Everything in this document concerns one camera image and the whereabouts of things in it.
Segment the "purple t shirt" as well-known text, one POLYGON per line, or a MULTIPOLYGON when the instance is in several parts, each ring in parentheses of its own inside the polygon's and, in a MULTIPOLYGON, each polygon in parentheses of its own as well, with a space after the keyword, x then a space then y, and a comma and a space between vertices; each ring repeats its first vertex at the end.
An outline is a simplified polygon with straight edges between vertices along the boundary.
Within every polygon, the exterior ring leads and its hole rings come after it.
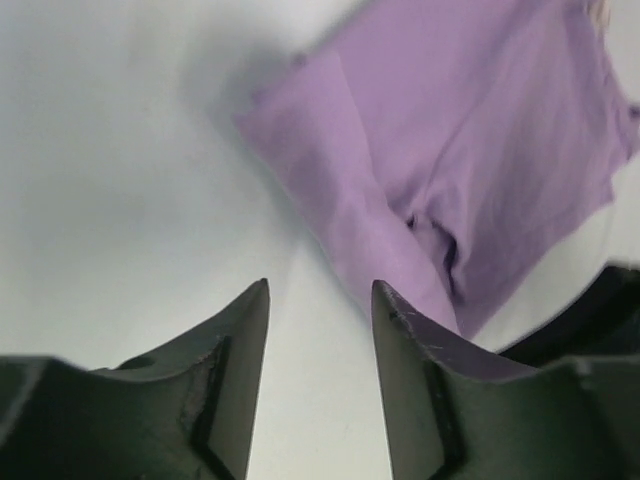
POLYGON ((614 197, 639 115, 598 1, 373 1, 236 124, 363 308, 475 335, 614 197))

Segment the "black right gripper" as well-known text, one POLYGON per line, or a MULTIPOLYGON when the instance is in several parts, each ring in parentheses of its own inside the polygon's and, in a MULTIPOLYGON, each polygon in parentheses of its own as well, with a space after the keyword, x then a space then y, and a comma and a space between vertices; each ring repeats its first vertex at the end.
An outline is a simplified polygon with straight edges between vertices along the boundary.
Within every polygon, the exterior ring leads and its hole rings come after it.
POLYGON ((541 367, 569 355, 639 352, 639 269, 609 264, 564 311, 500 355, 541 367))

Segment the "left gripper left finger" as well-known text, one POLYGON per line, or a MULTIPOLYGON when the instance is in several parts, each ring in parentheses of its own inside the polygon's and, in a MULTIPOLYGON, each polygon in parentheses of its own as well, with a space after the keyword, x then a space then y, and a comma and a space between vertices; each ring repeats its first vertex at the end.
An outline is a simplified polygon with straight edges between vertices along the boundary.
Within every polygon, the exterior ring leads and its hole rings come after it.
POLYGON ((266 280, 114 369, 1 360, 5 479, 243 479, 269 322, 266 280))

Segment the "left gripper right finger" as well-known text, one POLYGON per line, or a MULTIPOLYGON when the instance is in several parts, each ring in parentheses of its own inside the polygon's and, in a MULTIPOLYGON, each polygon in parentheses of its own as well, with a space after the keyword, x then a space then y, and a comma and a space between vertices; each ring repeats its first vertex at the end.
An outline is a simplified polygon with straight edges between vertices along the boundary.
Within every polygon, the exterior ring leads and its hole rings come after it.
POLYGON ((372 327, 396 479, 635 479, 639 359, 541 368, 486 351, 373 285, 372 327))

